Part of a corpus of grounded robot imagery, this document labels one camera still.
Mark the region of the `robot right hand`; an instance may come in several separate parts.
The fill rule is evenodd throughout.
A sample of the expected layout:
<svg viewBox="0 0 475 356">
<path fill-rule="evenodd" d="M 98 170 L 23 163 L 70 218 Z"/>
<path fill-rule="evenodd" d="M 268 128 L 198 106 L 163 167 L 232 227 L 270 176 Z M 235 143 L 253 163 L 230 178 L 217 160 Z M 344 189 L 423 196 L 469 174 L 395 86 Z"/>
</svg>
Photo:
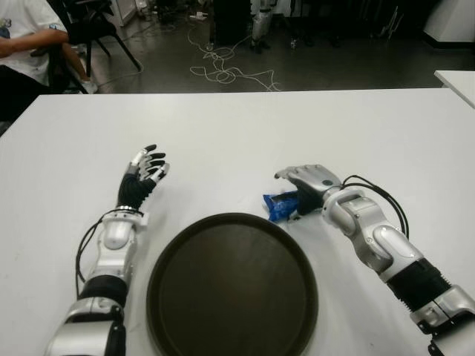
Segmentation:
<svg viewBox="0 0 475 356">
<path fill-rule="evenodd" d="M 341 180 L 323 165 L 289 166 L 274 178 L 286 179 L 297 188 L 299 215 L 307 215 L 324 206 L 329 195 L 341 190 Z"/>
</svg>

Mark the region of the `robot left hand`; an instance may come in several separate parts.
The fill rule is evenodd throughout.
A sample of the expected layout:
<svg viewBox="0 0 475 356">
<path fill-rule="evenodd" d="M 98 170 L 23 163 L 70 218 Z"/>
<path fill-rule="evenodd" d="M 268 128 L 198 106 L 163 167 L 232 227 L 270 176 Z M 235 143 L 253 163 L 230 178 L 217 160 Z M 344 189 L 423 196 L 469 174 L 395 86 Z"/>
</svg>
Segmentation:
<svg viewBox="0 0 475 356">
<path fill-rule="evenodd" d="M 168 175 L 170 164 L 157 144 L 140 149 L 128 163 L 117 193 L 117 207 L 140 210 L 142 204 Z"/>
</svg>

